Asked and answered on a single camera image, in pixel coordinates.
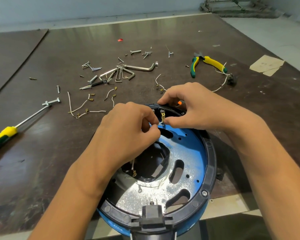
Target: wooden table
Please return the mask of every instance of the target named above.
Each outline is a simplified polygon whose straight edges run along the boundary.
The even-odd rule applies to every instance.
[[[174,52],[170,58],[166,46]],[[130,50],[153,53],[143,59],[140,53],[130,55]],[[250,70],[261,56],[276,56],[218,16],[190,15],[51,30],[0,92],[0,129],[18,124],[42,108],[44,101],[57,97],[62,101],[20,127],[20,133],[0,149],[0,235],[34,228],[69,166],[100,124],[102,113],[80,119],[68,114],[67,91],[72,108],[81,106],[89,92],[95,93],[94,101],[80,110],[82,114],[85,108],[111,110],[112,101],[104,98],[115,86],[116,103],[155,103],[162,96],[154,86],[160,73],[164,76],[158,80],[166,88],[199,82],[215,90],[225,77],[213,67],[199,63],[196,78],[191,78],[185,65],[191,64],[194,52],[227,62],[229,72],[239,77],[238,84],[234,88],[225,86],[218,94],[264,118],[300,166],[300,71],[287,63],[271,77]],[[112,80],[91,90],[79,90],[94,75],[113,69],[118,57],[132,66],[150,67],[156,61],[159,66],[152,72],[136,71],[130,81]],[[87,61],[102,70],[82,70],[81,65]],[[211,133],[218,165],[226,171],[224,179],[216,181],[212,197],[250,192],[236,151],[223,133]]]

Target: paper scrap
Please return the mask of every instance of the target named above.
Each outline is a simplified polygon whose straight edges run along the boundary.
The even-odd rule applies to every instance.
[[[272,76],[283,64],[284,60],[264,55],[253,63],[250,69],[256,72],[262,72],[266,76]]]

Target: blue painted metal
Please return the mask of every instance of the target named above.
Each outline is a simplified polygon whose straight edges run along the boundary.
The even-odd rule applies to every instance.
[[[196,181],[197,179],[194,179],[193,181],[195,185],[195,189],[198,192],[204,180],[205,169],[207,166],[207,156],[206,156],[206,150],[204,145],[191,129],[175,129],[169,125],[159,125],[159,126],[173,133],[173,137],[171,139],[161,136],[159,138],[159,142],[164,143],[165,146],[168,148],[183,147],[183,149],[187,151],[189,157],[197,159],[195,165],[188,165],[188,166],[196,167],[198,169],[198,172],[200,172],[200,175],[198,177],[199,182]],[[179,229],[177,229],[176,231],[177,236],[184,234],[185,232],[190,230],[192,226],[199,221],[199,219],[201,218],[201,216],[203,215],[207,207],[207,204],[208,201],[204,204],[204,206],[198,209],[196,214],[194,214],[191,218],[187,219],[187,221],[184,222],[184,225],[182,225]],[[109,218],[107,218],[106,215],[101,213],[99,210],[98,212],[100,216],[103,218],[103,220],[114,230],[116,230],[122,235],[128,237],[130,236],[129,229],[126,229],[114,223]]]

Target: white tile floor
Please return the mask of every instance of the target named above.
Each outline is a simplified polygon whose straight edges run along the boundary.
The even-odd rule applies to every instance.
[[[197,14],[199,11],[161,12],[150,14],[123,15],[110,17],[82,18],[44,23],[0,26],[0,32],[32,30],[37,28],[70,28],[90,26],[100,23],[119,22],[136,19],[158,18],[176,15]],[[224,18],[224,20],[264,46],[289,64],[300,70],[300,23],[285,17],[277,19],[262,18]]]

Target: yellow and green screwdriver handle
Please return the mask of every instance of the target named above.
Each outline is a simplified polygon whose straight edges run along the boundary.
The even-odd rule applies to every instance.
[[[215,68],[217,68],[219,71],[222,72],[223,64],[221,64],[220,62],[218,62],[214,59],[211,59],[209,56],[204,56],[204,57],[201,56],[201,58],[203,59],[203,62],[214,66]],[[196,56],[192,59],[192,64],[191,64],[191,67],[190,67],[190,73],[191,73],[192,78],[196,77],[195,67],[198,64],[199,59],[200,59],[199,56]],[[227,73],[228,72],[227,68],[224,67],[223,72]]]
[[[47,105],[47,106],[43,107],[42,109],[40,109],[39,111],[37,111],[36,113],[34,113],[33,115],[31,115],[30,117],[26,118],[21,123],[17,124],[16,126],[8,126],[8,127],[4,128],[4,130],[0,132],[0,147],[10,137],[14,136],[18,132],[18,127],[20,125],[24,124],[25,122],[27,122],[28,120],[30,120],[32,117],[36,116],[38,113],[40,113],[41,111],[43,111],[44,109],[49,108],[49,107],[50,107],[50,105]]]

